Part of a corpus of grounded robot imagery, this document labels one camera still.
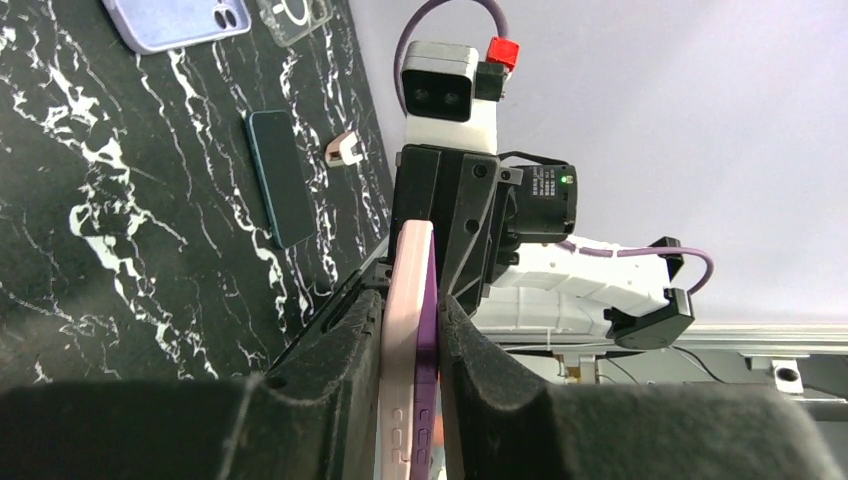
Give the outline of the pink phone case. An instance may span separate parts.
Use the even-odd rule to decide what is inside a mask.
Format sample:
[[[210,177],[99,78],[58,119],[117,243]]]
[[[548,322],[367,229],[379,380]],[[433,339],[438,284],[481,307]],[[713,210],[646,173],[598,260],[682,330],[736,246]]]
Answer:
[[[380,477],[409,479],[417,334],[433,225],[408,220],[395,244],[382,315],[379,378]]]

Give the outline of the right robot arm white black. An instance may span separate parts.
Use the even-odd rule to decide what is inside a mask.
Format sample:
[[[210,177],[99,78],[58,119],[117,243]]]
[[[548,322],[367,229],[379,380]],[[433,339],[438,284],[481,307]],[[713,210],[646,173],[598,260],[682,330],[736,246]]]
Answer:
[[[693,323],[673,286],[687,250],[670,237],[624,248],[574,235],[577,172],[557,159],[408,145],[397,156],[385,256],[355,275],[378,290],[377,353],[391,373],[435,375],[436,306],[549,331],[591,324],[625,350],[671,346]]]

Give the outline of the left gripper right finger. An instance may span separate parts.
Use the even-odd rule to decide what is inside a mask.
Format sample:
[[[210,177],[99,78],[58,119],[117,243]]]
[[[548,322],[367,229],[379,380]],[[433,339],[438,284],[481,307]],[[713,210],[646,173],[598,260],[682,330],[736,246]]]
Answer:
[[[555,384],[439,305],[451,479],[840,479],[805,410],[748,385]]]

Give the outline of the dark teal phone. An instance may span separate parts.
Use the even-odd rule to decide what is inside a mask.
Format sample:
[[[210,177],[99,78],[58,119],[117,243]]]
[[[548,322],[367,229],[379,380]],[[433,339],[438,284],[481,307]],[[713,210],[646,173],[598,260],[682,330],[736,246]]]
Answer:
[[[279,249],[291,248],[316,231],[293,121],[284,110],[252,112],[246,132],[272,238]]]

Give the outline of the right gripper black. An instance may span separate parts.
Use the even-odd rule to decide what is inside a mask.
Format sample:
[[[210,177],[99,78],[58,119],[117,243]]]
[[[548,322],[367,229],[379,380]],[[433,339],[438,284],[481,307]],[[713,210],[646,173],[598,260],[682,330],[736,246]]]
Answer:
[[[406,145],[396,156],[388,259],[395,260],[407,220],[432,223],[439,293],[473,315],[493,282],[509,193],[523,173],[493,154],[448,147]],[[271,365],[274,371],[333,329],[362,291],[385,295],[390,274],[383,259],[363,264],[320,305],[304,330]]]

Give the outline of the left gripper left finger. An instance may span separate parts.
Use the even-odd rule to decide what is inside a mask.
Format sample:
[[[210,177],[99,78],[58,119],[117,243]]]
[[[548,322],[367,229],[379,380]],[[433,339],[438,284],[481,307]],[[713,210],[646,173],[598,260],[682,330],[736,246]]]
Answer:
[[[5,479],[369,479],[383,301],[265,375],[56,382],[1,396]]]

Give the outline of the small white charger plug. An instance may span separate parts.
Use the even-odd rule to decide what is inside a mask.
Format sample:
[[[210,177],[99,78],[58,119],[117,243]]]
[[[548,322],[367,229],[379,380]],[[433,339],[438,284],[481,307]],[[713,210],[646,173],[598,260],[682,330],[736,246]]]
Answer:
[[[324,151],[324,159],[328,168],[356,165],[363,158],[364,153],[360,145],[359,135],[354,130],[346,131],[330,141]]]

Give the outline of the lilac phone case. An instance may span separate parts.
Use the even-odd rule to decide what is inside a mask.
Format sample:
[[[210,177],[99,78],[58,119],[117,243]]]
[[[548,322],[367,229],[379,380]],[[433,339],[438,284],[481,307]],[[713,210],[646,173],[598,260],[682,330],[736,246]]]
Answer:
[[[124,43],[152,55],[249,32],[252,18],[244,1],[103,0]]]

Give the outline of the clear magsafe phone case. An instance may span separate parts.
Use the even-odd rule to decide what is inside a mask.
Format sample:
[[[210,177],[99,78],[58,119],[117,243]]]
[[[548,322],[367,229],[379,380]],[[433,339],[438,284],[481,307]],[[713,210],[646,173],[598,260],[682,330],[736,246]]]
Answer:
[[[257,0],[257,5],[262,23],[282,48],[310,35],[332,16],[323,0]]]

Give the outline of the aluminium frame rail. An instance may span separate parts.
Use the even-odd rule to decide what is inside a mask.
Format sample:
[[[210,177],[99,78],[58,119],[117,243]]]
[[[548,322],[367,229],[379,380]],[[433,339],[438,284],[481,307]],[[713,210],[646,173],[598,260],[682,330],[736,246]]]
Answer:
[[[508,352],[548,352],[565,357],[626,357],[640,355],[645,347],[629,349],[612,340],[587,335],[567,335],[551,329],[491,331],[488,337]],[[706,353],[733,354],[743,359],[750,372],[761,372],[770,385],[793,400],[809,407],[845,407],[847,396],[820,390],[805,381],[800,361],[814,355],[845,356],[847,330],[833,326],[818,327],[813,332],[791,325],[719,325],[694,327],[661,351],[674,351],[687,358],[702,372],[720,382],[703,362]]]

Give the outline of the purple phone black screen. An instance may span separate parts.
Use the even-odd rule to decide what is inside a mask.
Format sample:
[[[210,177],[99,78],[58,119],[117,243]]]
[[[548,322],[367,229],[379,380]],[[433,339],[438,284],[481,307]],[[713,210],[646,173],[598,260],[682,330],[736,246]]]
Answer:
[[[435,249],[430,247],[419,317],[415,364],[410,480],[429,478],[438,386],[438,286]]]

